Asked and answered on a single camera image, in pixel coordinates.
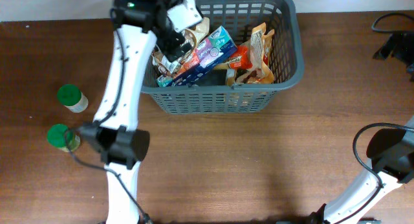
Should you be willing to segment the green lid jar green contents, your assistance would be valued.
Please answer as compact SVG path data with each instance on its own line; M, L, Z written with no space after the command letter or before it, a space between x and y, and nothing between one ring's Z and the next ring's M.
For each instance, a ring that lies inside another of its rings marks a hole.
M55 148L70 152L80 146L80 138L64 124L53 125L47 132L47 141Z

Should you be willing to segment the orange spaghetti packet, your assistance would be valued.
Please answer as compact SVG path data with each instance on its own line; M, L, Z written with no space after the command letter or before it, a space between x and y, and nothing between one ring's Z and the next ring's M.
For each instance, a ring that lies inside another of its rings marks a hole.
M218 63L214 70L254 70L262 69L262 65L257 62L253 64L253 59L250 58L250 45L248 42L244 42L237 46L237 50L224 62Z

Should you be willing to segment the brown white snack bag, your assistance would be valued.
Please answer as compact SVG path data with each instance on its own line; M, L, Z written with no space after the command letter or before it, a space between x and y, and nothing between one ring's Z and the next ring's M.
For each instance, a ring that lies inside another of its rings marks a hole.
M182 69L182 66L191 58L191 54L194 51L195 47L202 41L210 31L210 19L208 17L203 17L203 20L197 24L195 27L186 28L182 31L182 35L185 38L184 45L189 43L191 49L180 58L176 59L173 62L170 62L163 53L158 51L153 51L152 53L152 64L158 69L161 75L175 77L179 74L179 71Z

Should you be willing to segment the orange white food pouch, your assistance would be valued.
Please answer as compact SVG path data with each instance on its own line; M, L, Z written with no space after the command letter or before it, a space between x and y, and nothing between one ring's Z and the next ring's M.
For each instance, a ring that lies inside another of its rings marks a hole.
M252 29L250 39L246 42L250 45L250 58L253 64L256 62L262 65L262 69L254 70L233 70L227 69L226 85L236 84L271 84L274 81L273 72L270 70L269 55L272 46L272 37L275 30L266 33L267 24L262 24Z

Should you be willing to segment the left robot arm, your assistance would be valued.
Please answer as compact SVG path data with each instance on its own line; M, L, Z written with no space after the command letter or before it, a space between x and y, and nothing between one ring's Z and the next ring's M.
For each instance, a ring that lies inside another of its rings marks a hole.
M190 51L182 31L203 19L196 0L113 0L113 57L102 101L91 123L76 131L100 155L107 175L107 223L151 223L137 201L138 171L150 134L138 128L139 97L154 49L174 61Z

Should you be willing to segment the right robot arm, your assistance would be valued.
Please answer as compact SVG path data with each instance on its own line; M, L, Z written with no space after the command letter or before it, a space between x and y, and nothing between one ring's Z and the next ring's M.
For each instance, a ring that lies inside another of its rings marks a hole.
M378 128L361 160L357 142ZM359 223L384 196L413 180L413 119L405 125L377 122L364 126L353 139L354 157L363 170L336 199L313 212L307 223Z

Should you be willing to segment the green lid jar white label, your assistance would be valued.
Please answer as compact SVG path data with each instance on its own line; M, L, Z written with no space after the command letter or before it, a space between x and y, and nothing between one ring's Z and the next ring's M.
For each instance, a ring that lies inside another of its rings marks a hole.
M81 113L87 109L89 101L87 97L72 84L61 86L57 92L57 98L60 104L64 105L73 113Z

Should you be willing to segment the blue box package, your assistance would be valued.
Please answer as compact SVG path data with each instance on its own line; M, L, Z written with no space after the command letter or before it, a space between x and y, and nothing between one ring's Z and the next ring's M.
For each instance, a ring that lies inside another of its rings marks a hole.
M170 63L164 56L158 67L160 71L164 71L164 74L157 78L157 84L159 87L194 84L212 71L216 65L227 60L236 50L237 45L228 31L220 26L195 47L184 63ZM168 65L180 65L180 67L168 76L162 62Z

